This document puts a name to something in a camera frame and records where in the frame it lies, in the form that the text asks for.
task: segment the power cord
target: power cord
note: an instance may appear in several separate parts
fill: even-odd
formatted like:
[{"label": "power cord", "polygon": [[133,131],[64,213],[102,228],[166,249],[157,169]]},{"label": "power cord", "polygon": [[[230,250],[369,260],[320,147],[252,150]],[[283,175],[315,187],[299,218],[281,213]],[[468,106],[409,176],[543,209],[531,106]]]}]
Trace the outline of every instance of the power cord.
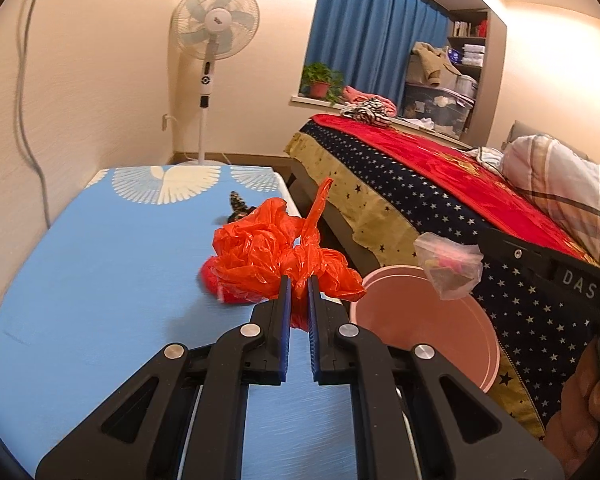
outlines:
[{"label": "power cord", "polygon": [[49,213],[49,198],[48,198],[48,190],[46,187],[46,178],[45,174],[40,167],[40,164],[36,160],[35,155],[31,151],[31,146],[29,145],[29,139],[27,139],[27,134],[24,128],[24,112],[23,112],[23,101],[24,101],[24,79],[27,68],[27,54],[29,51],[29,31],[31,28],[31,17],[33,16],[33,9],[36,5],[36,0],[31,0],[29,4],[29,10],[27,12],[27,21],[25,22],[24,34],[22,38],[22,46],[20,46],[20,27],[17,30],[16,44],[18,47],[18,78],[16,81],[16,93],[14,99],[14,122],[16,123],[16,138],[22,143],[22,150],[24,150],[23,158],[27,165],[36,172],[39,180],[40,187],[42,188],[42,205],[45,215],[45,224],[46,228],[51,228],[51,215]]}]

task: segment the white fan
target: white fan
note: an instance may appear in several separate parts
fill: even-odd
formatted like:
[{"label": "white fan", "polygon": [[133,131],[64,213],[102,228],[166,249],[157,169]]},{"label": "white fan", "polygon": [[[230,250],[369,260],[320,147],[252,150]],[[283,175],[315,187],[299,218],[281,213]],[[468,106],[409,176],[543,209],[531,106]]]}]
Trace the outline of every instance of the white fan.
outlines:
[{"label": "white fan", "polygon": [[256,0],[182,0],[173,13],[171,30],[178,46],[186,54],[204,60],[200,76],[198,164],[217,164],[205,161],[204,147],[216,60],[244,49],[254,37],[259,22]]}]

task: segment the fan grille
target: fan grille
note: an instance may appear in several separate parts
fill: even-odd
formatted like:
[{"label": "fan grille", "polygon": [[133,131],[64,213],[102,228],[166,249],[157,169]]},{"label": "fan grille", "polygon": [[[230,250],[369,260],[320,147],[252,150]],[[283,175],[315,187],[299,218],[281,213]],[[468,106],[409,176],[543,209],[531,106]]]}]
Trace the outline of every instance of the fan grille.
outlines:
[{"label": "fan grille", "polygon": [[260,23],[256,0],[182,0],[176,7],[171,29],[180,49],[190,56],[204,59],[210,35],[204,25],[209,9],[222,7],[232,15],[228,31],[216,36],[216,59],[237,54],[251,41]]}]

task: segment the baseboard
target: baseboard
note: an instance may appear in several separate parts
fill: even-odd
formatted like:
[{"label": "baseboard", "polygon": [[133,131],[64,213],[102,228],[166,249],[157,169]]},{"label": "baseboard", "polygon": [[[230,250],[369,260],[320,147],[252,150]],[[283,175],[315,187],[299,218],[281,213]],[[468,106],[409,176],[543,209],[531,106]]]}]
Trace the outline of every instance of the baseboard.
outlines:
[{"label": "baseboard", "polygon": [[[179,164],[187,160],[198,158],[197,153],[191,152],[175,152],[171,157],[171,164]],[[291,176],[291,161],[288,156],[275,155],[250,155],[247,153],[215,153],[207,152],[205,158],[218,160],[219,162],[227,162],[227,160],[236,166],[264,166],[273,168],[273,170],[285,180]]]}]

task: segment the pink bucket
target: pink bucket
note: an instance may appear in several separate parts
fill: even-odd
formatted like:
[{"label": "pink bucket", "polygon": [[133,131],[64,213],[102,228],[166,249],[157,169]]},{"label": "pink bucket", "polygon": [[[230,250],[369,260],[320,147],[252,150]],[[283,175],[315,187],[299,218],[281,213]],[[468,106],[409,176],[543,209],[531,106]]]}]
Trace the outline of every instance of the pink bucket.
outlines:
[{"label": "pink bucket", "polygon": [[367,293],[351,303],[351,322],[390,346],[436,348],[484,392],[498,375],[500,349],[489,317],[471,296],[440,300],[420,267],[382,267],[363,280]]}]

